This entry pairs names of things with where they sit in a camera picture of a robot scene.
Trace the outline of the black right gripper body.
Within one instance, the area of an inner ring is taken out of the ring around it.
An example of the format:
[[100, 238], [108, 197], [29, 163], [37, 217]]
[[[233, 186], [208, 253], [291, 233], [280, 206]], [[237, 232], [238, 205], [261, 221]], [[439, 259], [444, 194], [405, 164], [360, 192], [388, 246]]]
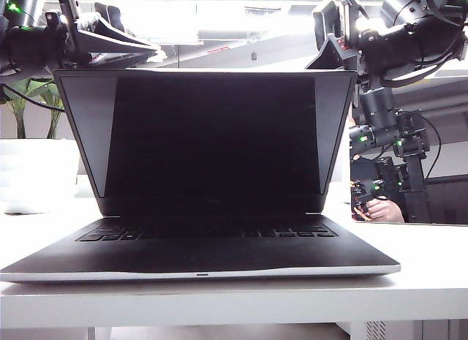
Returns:
[[359, 70], [359, 44], [360, 33], [356, 22], [359, 16], [367, 18], [367, 12], [359, 2], [359, 0], [341, 0], [340, 1], [340, 19], [341, 32], [343, 36], [342, 50], [345, 57], [343, 58], [344, 68], [347, 70]]

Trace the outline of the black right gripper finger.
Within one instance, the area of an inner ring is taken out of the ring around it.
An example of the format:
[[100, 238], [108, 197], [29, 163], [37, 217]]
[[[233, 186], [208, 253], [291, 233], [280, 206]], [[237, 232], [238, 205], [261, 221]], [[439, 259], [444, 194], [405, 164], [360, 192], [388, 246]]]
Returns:
[[344, 62], [340, 53], [341, 47], [336, 37], [330, 33], [326, 36], [318, 55], [306, 66], [306, 69], [342, 69]]

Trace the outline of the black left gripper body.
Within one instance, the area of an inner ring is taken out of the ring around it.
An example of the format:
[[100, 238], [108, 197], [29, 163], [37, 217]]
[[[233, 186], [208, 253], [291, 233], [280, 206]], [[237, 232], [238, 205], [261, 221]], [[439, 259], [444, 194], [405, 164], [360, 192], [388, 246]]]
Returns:
[[61, 20], [57, 11], [45, 13], [46, 28], [44, 54], [48, 68], [76, 68], [86, 66], [91, 61], [90, 53], [82, 53], [72, 41], [69, 26]]

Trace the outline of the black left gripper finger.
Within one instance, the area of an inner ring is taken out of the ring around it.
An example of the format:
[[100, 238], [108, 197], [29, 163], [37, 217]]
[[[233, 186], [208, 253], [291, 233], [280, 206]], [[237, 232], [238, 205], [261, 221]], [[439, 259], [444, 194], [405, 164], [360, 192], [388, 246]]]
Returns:
[[113, 5], [94, 3], [94, 9], [98, 12], [113, 28], [124, 31], [124, 25], [121, 22], [121, 11]]
[[90, 62], [92, 53], [145, 53], [160, 51], [158, 45], [132, 37], [112, 27], [100, 15], [77, 19], [77, 61]]

